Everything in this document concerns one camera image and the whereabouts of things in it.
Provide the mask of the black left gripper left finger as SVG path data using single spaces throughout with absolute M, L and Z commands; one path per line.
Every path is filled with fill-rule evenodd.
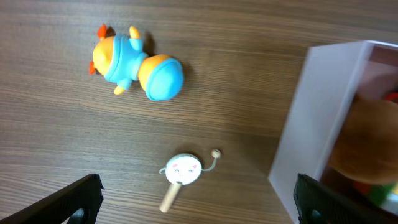
M 95 224 L 104 200 L 98 174 L 89 174 L 1 220 L 3 224 Z

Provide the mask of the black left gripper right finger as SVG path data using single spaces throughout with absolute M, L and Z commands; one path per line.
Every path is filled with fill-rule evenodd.
M 297 176 L 294 201 L 300 224 L 397 223 L 397 217 L 359 205 L 305 174 Z

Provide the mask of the brown plush toy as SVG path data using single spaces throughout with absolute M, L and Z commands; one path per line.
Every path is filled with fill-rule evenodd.
M 329 166 L 359 182 L 397 182 L 397 103 L 356 95 Z

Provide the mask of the pig face rattle drum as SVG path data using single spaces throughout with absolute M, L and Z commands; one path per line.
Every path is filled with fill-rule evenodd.
M 221 151 L 213 149 L 211 156 L 213 162 L 209 168 L 204 168 L 197 156 L 182 153 L 173 156 L 166 166 L 159 170 L 159 174 L 164 174 L 170 182 L 165 197 L 159 206 L 161 212 L 167 213 L 169 211 L 182 186 L 196 181 L 202 172 L 209 172 L 215 168 L 218 159 L 221 158 Z

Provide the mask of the colourful two-by-two puzzle cube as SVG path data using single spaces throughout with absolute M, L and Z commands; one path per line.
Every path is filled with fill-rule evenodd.
M 397 215 L 397 183 L 370 185 L 354 182 L 353 187 L 375 206 Z

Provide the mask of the red toy fire truck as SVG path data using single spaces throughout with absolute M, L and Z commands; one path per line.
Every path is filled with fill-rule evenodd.
M 398 92 L 392 91 L 392 92 L 388 93 L 384 99 L 397 103 L 398 102 Z

